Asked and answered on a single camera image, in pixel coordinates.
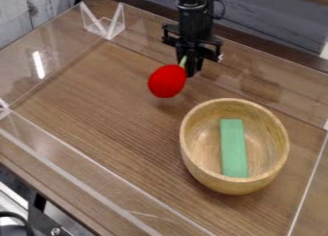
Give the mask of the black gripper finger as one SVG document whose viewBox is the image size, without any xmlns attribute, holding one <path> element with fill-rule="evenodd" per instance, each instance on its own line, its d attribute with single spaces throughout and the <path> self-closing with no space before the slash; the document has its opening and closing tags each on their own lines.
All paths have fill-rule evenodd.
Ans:
<svg viewBox="0 0 328 236">
<path fill-rule="evenodd" d="M 201 70 L 203 63 L 203 54 L 198 50 L 191 51 L 191 73 L 190 76 L 194 76 L 195 73 Z"/>
<path fill-rule="evenodd" d="M 189 67 L 187 67 L 187 58 L 189 58 L 190 49 L 177 47 L 175 53 L 177 53 L 178 67 L 185 71 L 185 75 L 190 76 Z"/>
</svg>

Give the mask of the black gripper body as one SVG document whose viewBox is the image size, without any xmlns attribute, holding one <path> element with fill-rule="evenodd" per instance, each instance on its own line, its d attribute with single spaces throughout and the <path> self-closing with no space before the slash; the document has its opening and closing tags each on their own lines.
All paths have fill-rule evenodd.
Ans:
<svg viewBox="0 0 328 236">
<path fill-rule="evenodd" d="M 213 35 L 213 2 L 178 5 L 178 23 L 162 24 L 162 43 L 177 48 L 198 50 L 203 59 L 222 60 L 222 41 Z"/>
</svg>

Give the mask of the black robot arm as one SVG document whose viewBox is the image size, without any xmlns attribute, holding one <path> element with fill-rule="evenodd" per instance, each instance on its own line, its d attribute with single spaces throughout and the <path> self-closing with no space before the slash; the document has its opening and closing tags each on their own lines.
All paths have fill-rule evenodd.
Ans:
<svg viewBox="0 0 328 236">
<path fill-rule="evenodd" d="M 214 0 L 178 0 L 178 23 L 162 24 L 162 43 L 175 48 L 177 61 L 183 62 L 186 77 L 202 69 L 203 59 L 219 62 L 222 40 L 213 34 Z"/>
</svg>

